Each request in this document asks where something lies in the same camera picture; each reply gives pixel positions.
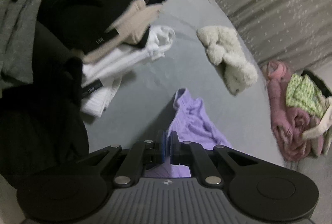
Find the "white sock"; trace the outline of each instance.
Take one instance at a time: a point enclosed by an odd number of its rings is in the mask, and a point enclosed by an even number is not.
[[[313,127],[303,132],[302,138],[304,140],[317,138],[323,135],[324,132],[326,132],[331,126],[332,126],[332,105],[328,107],[325,114],[323,115],[322,120],[316,127]]]
[[[332,127],[330,127],[324,136],[323,154],[327,156],[332,143]]]
[[[317,117],[311,116],[310,117],[310,128],[314,128],[317,126],[317,122],[320,122],[320,120]],[[323,150],[323,143],[324,143],[324,137],[323,135],[311,139],[311,151],[316,157],[319,157]]]
[[[121,77],[103,83],[103,87],[82,100],[81,111],[92,116],[101,117],[104,110],[115,96],[121,84]]]
[[[167,26],[151,26],[145,48],[120,45],[96,63],[83,64],[83,87],[100,79],[117,78],[136,65],[164,57],[175,38],[174,30]]]

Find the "pile of laundry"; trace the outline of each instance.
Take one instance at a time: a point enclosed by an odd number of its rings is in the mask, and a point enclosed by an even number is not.
[[[22,176],[89,153],[80,111],[100,117],[138,64],[164,57],[166,0],[1,0],[0,173]]]
[[[332,142],[332,94],[311,71],[292,73],[284,62],[262,67],[267,80],[271,127],[280,151],[288,161],[310,152],[328,153]]]

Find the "purple cloth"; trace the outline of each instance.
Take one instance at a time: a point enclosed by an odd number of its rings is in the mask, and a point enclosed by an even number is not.
[[[210,121],[205,112],[203,100],[201,98],[193,99],[188,89],[179,89],[175,94],[173,103],[177,111],[174,120],[167,131],[169,138],[172,131],[176,131],[179,141],[191,141],[199,143],[204,149],[212,150],[217,144],[231,147],[225,136]],[[189,167],[184,165],[173,166],[170,159],[165,163],[145,172],[145,177],[191,177]]]

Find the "white plush toy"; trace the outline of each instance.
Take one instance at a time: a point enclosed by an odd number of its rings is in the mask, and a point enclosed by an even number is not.
[[[247,61],[235,29],[207,26],[197,30],[197,37],[206,47],[206,54],[213,65],[226,63],[225,83],[233,95],[256,83],[257,70]]]

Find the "black clothing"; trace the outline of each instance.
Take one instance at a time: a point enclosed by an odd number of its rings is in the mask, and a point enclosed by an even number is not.
[[[37,20],[46,26],[67,48],[84,54],[117,36],[106,29],[133,0],[42,0]],[[165,0],[145,0],[147,5]]]
[[[321,80],[319,77],[314,75],[309,70],[304,70],[301,74],[301,76],[309,76],[309,78],[316,84],[316,86],[322,91],[323,95],[328,98],[332,96],[330,89],[325,85],[324,81]]]
[[[36,24],[34,84],[0,99],[0,173],[15,188],[26,175],[89,153],[80,117],[82,62]]]

